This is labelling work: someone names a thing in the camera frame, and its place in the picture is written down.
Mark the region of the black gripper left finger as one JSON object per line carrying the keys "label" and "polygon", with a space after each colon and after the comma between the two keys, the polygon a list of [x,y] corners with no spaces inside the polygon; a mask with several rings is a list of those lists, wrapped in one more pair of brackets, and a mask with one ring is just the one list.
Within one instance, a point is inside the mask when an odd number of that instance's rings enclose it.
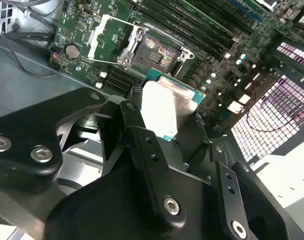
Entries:
{"label": "black gripper left finger", "polygon": [[80,142],[77,131],[92,115],[104,132],[108,161],[117,161],[121,147],[129,147],[153,216],[169,229],[182,228],[186,214],[183,208],[175,214],[166,208],[164,199],[174,197],[169,167],[140,110],[130,101],[107,100],[86,87],[0,117],[0,216],[14,222],[18,213],[40,229],[62,198],[54,179],[63,153]]}

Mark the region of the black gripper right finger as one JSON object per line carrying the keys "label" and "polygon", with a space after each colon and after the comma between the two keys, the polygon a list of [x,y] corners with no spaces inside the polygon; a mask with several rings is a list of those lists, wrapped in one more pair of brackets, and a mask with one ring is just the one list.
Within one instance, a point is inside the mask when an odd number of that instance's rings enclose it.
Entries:
{"label": "black gripper right finger", "polygon": [[207,180],[198,187],[195,204],[197,240],[291,240],[293,220],[245,163],[230,163],[226,153],[195,124],[203,138],[203,154],[195,175]]}

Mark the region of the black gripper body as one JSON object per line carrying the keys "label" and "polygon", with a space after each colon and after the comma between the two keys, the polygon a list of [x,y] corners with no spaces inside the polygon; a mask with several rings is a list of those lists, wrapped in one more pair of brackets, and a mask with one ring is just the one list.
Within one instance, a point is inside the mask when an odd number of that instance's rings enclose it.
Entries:
{"label": "black gripper body", "polygon": [[[172,240],[225,240],[211,187],[170,170],[175,199],[186,210],[186,223]],[[47,240],[166,240],[133,166],[117,165],[64,198],[45,224]]]}

